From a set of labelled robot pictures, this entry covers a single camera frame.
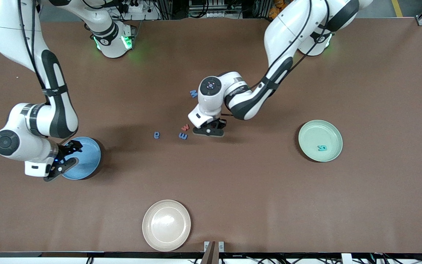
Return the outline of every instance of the robotic arm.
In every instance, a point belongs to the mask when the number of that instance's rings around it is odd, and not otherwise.
[[[295,0],[268,26],[264,46],[268,70],[256,88],[249,87],[238,72],[227,72],[203,79],[198,88],[198,104],[189,113],[199,135],[222,137],[226,122],[221,117],[224,103],[241,120],[254,117],[260,107],[291,71],[293,56],[300,49],[318,55],[328,46],[331,32],[347,26],[357,14],[360,1],[372,0]]]
[[[133,47],[132,38],[136,34],[136,27],[120,21],[113,21],[108,11],[101,7],[112,0],[84,0],[89,3],[90,7],[82,0],[44,1],[49,1],[52,5],[80,17],[94,35],[97,48],[106,57],[120,57]]]
[[[34,5],[31,0],[0,0],[0,52],[34,71],[47,99],[42,104],[19,103],[13,107],[0,130],[0,154],[24,161],[27,175],[48,177],[53,176],[55,168],[56,172],[65,172],[74,165],[75,160],[65,164],[60,161],[82,146],[77,142],[58,146],[47,139],[71,137],[77,132],[78,121],[60,63],[43,40]]]
[[[106,10],[94,10],[82,0],[50,0],[58,7],[81,17],[95,36],[97,47],[111,58],[131,49],[131,27],[114,22]],[[89,0],[91,6],[104,0]],[[35,0],[0,0],[0,52],[10,60],[35,72],[46,103],[19,103],[13,107],[5,127],[0,130],[0,154],[25,162],[25,174],[46,181],[67,172],[79,162],[65,159],[82,152],[82,144],[66,146],[48,137],[72,137],[78,128],[62,69],[43,40]]]

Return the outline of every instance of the blue bowl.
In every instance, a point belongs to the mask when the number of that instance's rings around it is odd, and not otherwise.
[[[100,164],[100,158],[102,155],[100,146],[90,137],[76,137],[72,140],[79,141],[82,144],[82,152],[74,152],[73,154],[66,156],[66,159],[72,157],[77,158],[78,163],[69,171],[65,172],[63,177],[72,180],[85,179],[95,172]]]

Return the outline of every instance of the green led light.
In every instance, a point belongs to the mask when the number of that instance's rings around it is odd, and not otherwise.
[[[122,41],[125,44],[125,48],[127,50],[131,49],[131,47],[133,46],[133,45],[131,45],[131,39],[129,37],[123,37],[122,36]]]
[[[95,37],[94,37],[94,41],[95,41],[95,44],[97,44],[97,49],[100,50],[99,43],[97,42],[97,40],[95,39]]]

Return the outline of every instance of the floor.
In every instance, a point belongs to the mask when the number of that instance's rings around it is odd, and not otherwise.
[[[360,10],[357,17],[413,17],[421,12],[422,0],[374,0],[366,9]],[[42,22],[66,22],[80,21],[80,18],[57,7],[44,5],[40,13],[40,20]]]

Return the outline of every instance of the plate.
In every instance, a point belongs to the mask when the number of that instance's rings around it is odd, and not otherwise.
[[[312,120],[299,131],[299,145],[311,159],[319,162],[334,160],[343,149],[340,131],[324,120]]]
[[[100,146],[90,137],[76,137],[72,140],[77,140],[82,144],[82,152],[74,152],[66,156],[66,159],[77,158],[78,163],[65,172],[63,177],[72,180],[85,179],[95,172],[99,166],[101,158]]]
[[[155,250],[172,251],[181,247],[190,234],[191,219],[179,202],[165,199],[152,205],[142,220],[142,235]]]

